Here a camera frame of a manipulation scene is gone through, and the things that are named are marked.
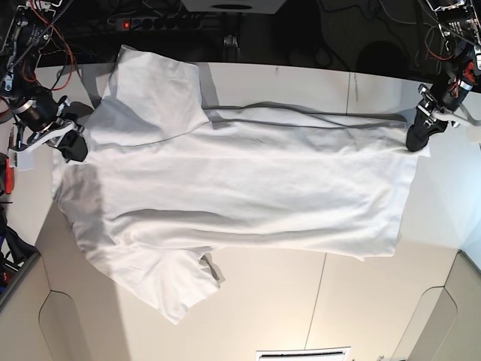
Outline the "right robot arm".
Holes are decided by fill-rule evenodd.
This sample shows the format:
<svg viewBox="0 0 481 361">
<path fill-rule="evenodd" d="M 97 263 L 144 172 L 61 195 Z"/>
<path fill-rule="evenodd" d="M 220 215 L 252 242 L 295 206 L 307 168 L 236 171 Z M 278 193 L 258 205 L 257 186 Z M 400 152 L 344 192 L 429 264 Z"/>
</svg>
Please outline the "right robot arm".
<svg viewBox="0 0 481 361">
<path fill-rule="evenodd" d="M 1 3 L 1 101 L 5 113 L 14 120 L 5 153 L 12 167 L 26 167 L 32 152 L 41 145 L 58 150 L 67 162 L 82 162 L 88 154 L 71 100 L 67 96 L 54 98 L 65 86 L 43 86 L 35 73 L 53 39 L 61 43 L 69 74 L 77 73 L 74 54 L 56 27 L 71 5 L 70 1 Z"/>
</svg>

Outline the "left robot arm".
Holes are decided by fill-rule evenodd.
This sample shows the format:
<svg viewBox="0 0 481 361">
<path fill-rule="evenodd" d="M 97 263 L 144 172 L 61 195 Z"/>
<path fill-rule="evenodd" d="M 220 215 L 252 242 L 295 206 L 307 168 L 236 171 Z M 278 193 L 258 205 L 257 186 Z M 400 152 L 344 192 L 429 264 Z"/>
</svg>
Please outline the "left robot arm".
<svg viewBox="0 0 481 361">
<path fill-rule="evenodd" d="M 449 124 L 479 127 L 462 104 L 474 88 L 480 88 L 480 2 L 419 1 L 419 7 L 434 21 L 446 55 L 425 49 L 441 62 L 432 85 L 419 85 L 421 100 L 413 124 L 407 131 L 406 147 L 422 150 L 429 138 L 446 131 Z"/>
</svg>

